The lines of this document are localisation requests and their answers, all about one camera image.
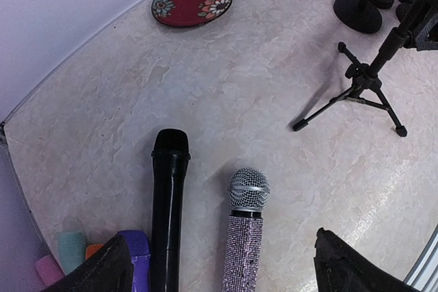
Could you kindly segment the black round-base mic stand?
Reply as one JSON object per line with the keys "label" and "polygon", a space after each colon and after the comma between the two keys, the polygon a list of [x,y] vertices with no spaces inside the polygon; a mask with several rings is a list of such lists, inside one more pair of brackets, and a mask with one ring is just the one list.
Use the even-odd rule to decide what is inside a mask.
{"label": "black round-base mic stand", "polygon": [[382,16],[370,0],[335,0],[336,17],[349,28],[363,34],[375,34],[382,26]]}

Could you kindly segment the pink toy microphone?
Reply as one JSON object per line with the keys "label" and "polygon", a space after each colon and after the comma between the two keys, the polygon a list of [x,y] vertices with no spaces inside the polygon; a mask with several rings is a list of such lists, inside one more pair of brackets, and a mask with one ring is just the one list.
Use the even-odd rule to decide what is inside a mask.
{"label": "pink toy microphone", "polygon": [[65,277],[62,268],[51,255],[46,255],[37,260],[35,268],[45,287],[50,287]]}

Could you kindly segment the teal toy microphone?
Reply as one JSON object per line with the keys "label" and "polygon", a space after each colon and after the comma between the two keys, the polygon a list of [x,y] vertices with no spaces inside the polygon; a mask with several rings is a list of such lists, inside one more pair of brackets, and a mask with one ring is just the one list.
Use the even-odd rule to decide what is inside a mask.
{"label": "teal toy microphone", "polygon": [[58,235],[57,248],[65,275],[78,268],[86,256],[86,236],[82,231],[64,231]]}

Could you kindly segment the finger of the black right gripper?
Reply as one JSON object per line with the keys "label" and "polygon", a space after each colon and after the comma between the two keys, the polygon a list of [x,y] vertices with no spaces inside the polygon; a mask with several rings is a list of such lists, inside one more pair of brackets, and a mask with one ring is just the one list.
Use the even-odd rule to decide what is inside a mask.
{"label": "finger of the black right gripper", "polygon": [[437,50],[437,10],[423,11],[409,28],[408,49]]}

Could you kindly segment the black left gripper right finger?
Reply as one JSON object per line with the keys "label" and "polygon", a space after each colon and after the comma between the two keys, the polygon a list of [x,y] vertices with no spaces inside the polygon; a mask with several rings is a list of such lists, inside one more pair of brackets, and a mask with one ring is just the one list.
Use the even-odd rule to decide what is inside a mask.
{"label": "black left gripper right finger", "polygon": [[324,228],[317,231],[313,261],[319,292],[416,290],[372,264]]}

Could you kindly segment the orange toy microphone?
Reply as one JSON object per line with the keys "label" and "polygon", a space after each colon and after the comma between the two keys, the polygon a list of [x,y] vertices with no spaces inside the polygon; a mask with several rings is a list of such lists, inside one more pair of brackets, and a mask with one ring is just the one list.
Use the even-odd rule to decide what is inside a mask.
{"label": "orange toy microphone", "polygon": [[102,243],[93,243],[87,246],[85,260],[91,258],[94,254],[96,254],[103,247]]}

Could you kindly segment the glitter silver-head microphone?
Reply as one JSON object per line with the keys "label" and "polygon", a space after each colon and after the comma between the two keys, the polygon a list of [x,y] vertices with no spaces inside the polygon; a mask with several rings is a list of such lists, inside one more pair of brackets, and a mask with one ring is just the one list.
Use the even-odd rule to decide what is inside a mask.
{"label": "glitter silver-head microphone", "polygon": [[261,214],[269,194],[268,178],[255,168],[242,168],[231,177],[223,291],[256,290],[263,232]]}

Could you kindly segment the black microphone orange tip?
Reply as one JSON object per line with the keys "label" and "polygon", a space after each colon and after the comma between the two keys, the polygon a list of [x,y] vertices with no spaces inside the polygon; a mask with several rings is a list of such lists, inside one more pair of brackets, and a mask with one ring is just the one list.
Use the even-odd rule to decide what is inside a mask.
{"label": "black microphone orange tip", "polygon": [[178,129],[163,129],[155,139],[151,291],[179,290],[183,187],[190,160],[188,137]]}

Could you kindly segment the purple-head microphone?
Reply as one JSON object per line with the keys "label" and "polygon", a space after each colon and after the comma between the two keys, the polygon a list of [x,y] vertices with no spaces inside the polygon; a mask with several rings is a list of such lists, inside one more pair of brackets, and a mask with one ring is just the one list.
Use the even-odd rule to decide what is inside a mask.
{"label": "purple-head microphone", "polygon": [[146,233],[142,230],[121,230],[117,235],[127,242],[133,264],[132,291],[149,291],[149,267],[151,253]]}

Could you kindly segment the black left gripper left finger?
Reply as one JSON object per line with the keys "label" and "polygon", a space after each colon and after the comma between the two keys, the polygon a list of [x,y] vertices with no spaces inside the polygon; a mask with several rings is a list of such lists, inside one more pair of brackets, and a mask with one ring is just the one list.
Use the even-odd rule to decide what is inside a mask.
{"label": "black left gripper left finger", "polygon": [[126,239],[114,235],[93,256],[46,292],[131,292],[133,264]]}

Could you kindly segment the black tripod mic stand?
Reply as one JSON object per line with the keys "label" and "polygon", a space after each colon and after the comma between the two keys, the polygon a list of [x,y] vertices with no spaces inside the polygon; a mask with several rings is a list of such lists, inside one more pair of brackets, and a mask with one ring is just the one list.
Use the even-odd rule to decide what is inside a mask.
{"label": "black tripod mic stand", "polygon": [[352,80],[351,86],[338,96],[332,98],[325,106],[321,107],[314,114],[311,114],[308,118],[303,118],[296,122],[292,126],[292,130],[299,131],[303,129],[311,120],[322,114],[336,102],[348,100],[386,111],[395,124],[396,133],[400,137],[406,137],[407,130],[405,126],[400,123],[397,115],[381,90],[382,83],[378,78],[378,73],[399,49],[407,49],[410,26],[424,10],[427,12],[430,8],[437,10],[437,0],[415,0],[404,15],[399,26],[394,27],[389,32],[371,64],[361,63],[347,49],[344,42],[339,42],[337,45],[338,51],[343,53],[351,61],[351,65],[345,73],[345,77]]}

